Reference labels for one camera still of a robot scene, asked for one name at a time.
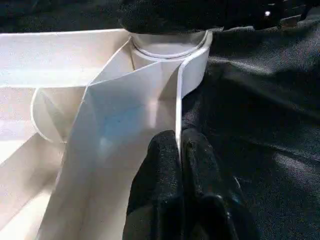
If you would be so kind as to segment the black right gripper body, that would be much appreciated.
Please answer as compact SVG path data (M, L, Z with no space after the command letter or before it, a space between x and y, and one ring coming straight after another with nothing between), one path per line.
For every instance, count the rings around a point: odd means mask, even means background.
M312 0L229 0L225 29L253 27L263 30L295 27L313 8Z

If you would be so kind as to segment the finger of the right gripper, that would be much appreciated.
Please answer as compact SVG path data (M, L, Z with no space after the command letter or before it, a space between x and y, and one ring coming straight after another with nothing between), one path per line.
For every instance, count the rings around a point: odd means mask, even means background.
M226 0L122 0L119 23L136 34L180 34L222 27Z

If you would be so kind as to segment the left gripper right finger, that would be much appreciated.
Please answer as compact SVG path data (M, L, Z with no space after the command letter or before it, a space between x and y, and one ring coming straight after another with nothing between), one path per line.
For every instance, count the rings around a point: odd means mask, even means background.
M188 240L260 239L239 182L194 128L181 134L181 163Z

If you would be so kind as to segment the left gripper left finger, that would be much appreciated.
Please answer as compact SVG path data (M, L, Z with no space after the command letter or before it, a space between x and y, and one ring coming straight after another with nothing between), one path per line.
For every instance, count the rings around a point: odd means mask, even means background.
M174 131L155 135L130 189L125 240L180 240L183 237L183 185Z

